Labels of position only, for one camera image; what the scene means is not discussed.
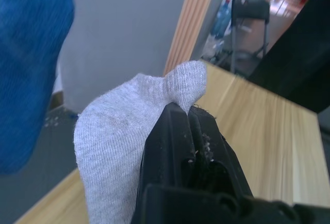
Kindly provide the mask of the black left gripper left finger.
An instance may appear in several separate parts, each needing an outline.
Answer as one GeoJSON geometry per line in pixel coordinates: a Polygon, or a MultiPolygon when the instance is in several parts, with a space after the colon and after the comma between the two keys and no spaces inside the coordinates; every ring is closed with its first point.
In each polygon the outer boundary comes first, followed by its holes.
{"type": "Polygon", "coordinates": [[[165,223],[194,166],[188,116],[178,105],[168,104],[145,141],[132,223],[165,223]]]}

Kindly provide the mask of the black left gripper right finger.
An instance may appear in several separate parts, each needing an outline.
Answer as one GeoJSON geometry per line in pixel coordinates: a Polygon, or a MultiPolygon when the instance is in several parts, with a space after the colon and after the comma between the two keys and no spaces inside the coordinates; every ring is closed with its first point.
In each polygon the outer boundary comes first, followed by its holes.
{"type": "Polygon", "coordinates": [[[238,158],[220,133],[215,117],[193,106],[189,124],[196,157],[189,187],[234,198],[252,196],[238,158]]]}

